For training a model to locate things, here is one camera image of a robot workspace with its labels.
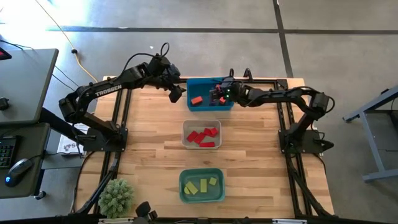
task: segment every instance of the green plastic container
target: green plastic container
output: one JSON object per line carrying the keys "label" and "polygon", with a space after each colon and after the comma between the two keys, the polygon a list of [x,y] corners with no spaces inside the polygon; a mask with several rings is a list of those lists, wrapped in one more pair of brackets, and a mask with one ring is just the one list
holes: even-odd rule
{"label": "green plastic container", "polygon": [[[216,178],[216,185],[210,185],[210,178]],[[207,192],[200,192],[200,179],[207,180]],[[194,184],[198,192],[193,194],[186,194],[184,192],[185,184],[188,182]],[[217,168],[201,168],[184,170],[180,174],[180,199],[185,203],[199,203],[199,202],[220,202],[225,198],[225,182],[223,171]]]}

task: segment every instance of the green plant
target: green plant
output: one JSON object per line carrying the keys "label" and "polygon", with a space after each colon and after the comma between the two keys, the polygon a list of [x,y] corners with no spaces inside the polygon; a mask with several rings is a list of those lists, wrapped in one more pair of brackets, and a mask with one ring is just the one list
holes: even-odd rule
{"label": "green plant", "polygon": [[99,196],[99,212],[108,218],[127,215],[133,203],[133,188],[126,180],[110,180]]}

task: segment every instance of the gray floor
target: gray floor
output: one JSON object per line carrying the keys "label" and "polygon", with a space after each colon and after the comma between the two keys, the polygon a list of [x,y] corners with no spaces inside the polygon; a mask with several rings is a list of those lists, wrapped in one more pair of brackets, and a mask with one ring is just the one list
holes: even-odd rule
{"label": "gray floor", "polygon": [[[277,28],[272,0],[41,2],[64,26]],[[285,29],[398,29],[395,0],[279,0],[279,4]],[[0,22],[5,24],[0,25],[2,38],[34,48],[58,48],[57,65],[79,85],[91,81],[75,63],[62,33],[43,31],[45,26],[53,24],[34,1],[5,1],[3,6],[0,11]],[[237,74],[250,67],[256,77],[286,77],[278,34],[67,34],[82,54],[82,63],[98,79],[118,74],[128,56],[136,52],[158,52],[166,41],[171,45],[169,59],[183,75],[224,76],[230,67]],[[326,138],[335,143],[335,147],[325,153],[335,213],[344,218],[397,223],[398,178],[371,184],[362,181],[361,176],[376,171],[376,165],[362,124],[359,121],[345,124],[341,117],[398,83],[398,35],[287,34],[286,40],[294,77],[304,78],[307,85],[336,100],[336,108],[317,123],[317,127],[326,132]],[[131,65],[147,59],[136,58]],[[54,74],[73,85],[59,72]],[[60,115],[58,99],[68,92],[68,88],[53,79],[51,96],[47,97],[45,106]],[[398,155],[384,156],[388,158],[386,166],[394,167]],[[68,183],[74,183],[76,175],[76,169],[46,172],[42,188],[49,193],[48,197],[41,201],[1,200],[0,219],[67,214],[74,188]]]}

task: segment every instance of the plastic bin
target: plastic bin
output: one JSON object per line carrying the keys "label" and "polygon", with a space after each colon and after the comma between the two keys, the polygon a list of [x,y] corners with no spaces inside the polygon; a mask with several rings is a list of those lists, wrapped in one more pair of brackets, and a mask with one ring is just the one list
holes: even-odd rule
{"label": "plastic bin", "polygon": [[[234,102],[227,100],[225,105],[210,106],[210,90],[214,89],[223,79],[218,78],[189,78],[187,80],[187,105],[190,111],[226,111],[230,110]],[[191,99],[201,96],[200,105],[193,105]]]}
{"label": "plastic bin", "polygon": [[[209,184],[210,178],[216,178],[216,185]],[[206,179],[207,192],[200,192],[200,180]],[[179,178],[180,199],[185,203],[199,203],[199,202],[220,202],[225,199],[225,182],[223,171],[218,168],[201,168],[184,170]],[[185,184],[188,182],[194,184],[198,192],[193,194],[186,194],[184,192]]]}
{"label": "plastic bin", "polygon": [[[197,133],[201,133],[205,130],[205,128],[216,128],[218,130],[218,134],[215,137],[206,136],[202,142],[214,142],[214,147],[199,147],[197,143],[188,142],[187,137],[191,134],[192,131],[196,131]],[[186,120],[182,123],[182,139],[181,143],[187,149],[218,149],[221,146],[221,122],[218,120]]]}

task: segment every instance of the wooden tabletop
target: wooden tabletop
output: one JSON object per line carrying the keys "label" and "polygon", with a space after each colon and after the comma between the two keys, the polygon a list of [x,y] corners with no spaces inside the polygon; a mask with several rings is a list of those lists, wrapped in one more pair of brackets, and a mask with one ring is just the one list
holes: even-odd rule
{"label": "wooden tabletop", "polygon": [[[304,85],[301,78],[290,78],[288,83],[289,88]],[[272,88],[266,84],[252,86]],[[127,148],[122,154],[118,174],[118,178],[126,179],[135,189],[135,205],[130,217],[136,216],[135,207],[144,201],[148,201],[160,217],[294,217],[285,158],[279,149],[277,132],[280,127],[275,103],[256,108],[235,104],[231,111],[191,112],[185,93],[177,103],[171,103],[168,94],[151,86],[132,92]],[[111,120],[115,98],[115,93],[99,98],[95,115]],[[302,112],[295,105],[293,111],[298,121]],[[221,147],[215,151],[185,149],[181,144],[181,132],[186,119],[220,120]],[[77,209],[97,188],[103,157],[104,153],[96,152],[84,166],[76,198]],[[303,154],[303,164],[309,189],[324,208],[333,213],[322,163],[311,154]],[[180,200],[178,178],[181,171],[199,167],[217,167],[223,171],[224,201],[184,204]],[[304,211],[301,191],[298,194]]]}

